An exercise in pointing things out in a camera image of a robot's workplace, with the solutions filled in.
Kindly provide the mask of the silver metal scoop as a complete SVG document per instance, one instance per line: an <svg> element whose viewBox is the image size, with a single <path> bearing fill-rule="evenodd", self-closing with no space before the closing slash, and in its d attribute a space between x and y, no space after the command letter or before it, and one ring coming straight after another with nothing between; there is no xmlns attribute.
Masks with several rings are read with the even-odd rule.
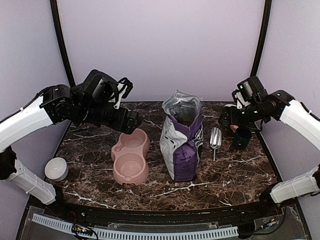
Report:
<svg viewBox="0 0 320 240"><path fill-rule="evenodd" d="M210 147L213 149L213 161L216 160L216 150L221 147L222 144L222 131L218 127L213 127L210 133Z"/></svg>

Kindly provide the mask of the purple white pet food bag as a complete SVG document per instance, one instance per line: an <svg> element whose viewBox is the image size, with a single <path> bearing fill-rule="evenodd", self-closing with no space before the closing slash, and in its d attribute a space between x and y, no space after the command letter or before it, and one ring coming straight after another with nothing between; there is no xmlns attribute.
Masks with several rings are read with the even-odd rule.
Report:
<svg viewBox="0 0 320 240"><path fill-rule="evenodd" d="M176 91L162 104L166 114L160 151L174 182L189 182L197 174L204 144L201 100Z"/></svg>

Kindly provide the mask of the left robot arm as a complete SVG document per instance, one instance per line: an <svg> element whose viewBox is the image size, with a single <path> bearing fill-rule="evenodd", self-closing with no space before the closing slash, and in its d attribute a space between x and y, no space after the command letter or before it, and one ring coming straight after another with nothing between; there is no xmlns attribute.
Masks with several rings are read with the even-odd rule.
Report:
<svg viewBox="0 0 320 240"><path fill-rule="evenodd" d="M13 151L12 144L65 120L75 125L104 125L124 134L132 134L142 124L142 118L138 111L120 106L127 95L124 85L98 86L93 93L86 92L80 85L69 88L63 84L40 91L26 106L0 122L1 180L17 185L44 205L51 205L51 210L58 217L67 218L71 208L62 200L62 191L27 169Z"/></svg>

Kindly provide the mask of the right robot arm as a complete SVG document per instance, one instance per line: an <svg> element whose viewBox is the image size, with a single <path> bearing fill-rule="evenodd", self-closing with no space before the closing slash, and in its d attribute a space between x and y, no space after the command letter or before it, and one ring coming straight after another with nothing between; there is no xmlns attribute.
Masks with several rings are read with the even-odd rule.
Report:
<svg viewBox="0 0 320 240"><path fill-rule="evenodd" d="M271 152L281 181L268 186L259 196L255 213L266 217L275 204L320 192L320 161L307 163L308 150L320 149L320 120L304 104L284 90L235 90L234 104L226 104L219 123L241 127L256 121L271 121L262 136Z"/></svg>

